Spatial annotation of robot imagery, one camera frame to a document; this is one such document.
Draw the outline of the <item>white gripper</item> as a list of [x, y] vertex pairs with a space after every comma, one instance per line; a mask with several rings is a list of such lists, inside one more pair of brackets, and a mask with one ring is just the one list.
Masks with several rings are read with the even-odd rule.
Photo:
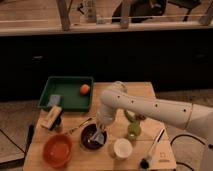
[[96, 123], [100, 129], [105, 129], [115, 121], [116, 110], [110, 107], [100, 107], [96, 114]]

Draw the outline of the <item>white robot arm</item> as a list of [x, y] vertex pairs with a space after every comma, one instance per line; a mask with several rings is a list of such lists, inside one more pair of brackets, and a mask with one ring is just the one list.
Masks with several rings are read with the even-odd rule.
[[107, 127], [118, 109], [125, 109], [164, 122], [204, 138], [206, 145], [199, 171], [213, 171], [213, 108], [187, 102], [130, 95], [123, 82], [116, 81], [100, 94], [97, 125]]

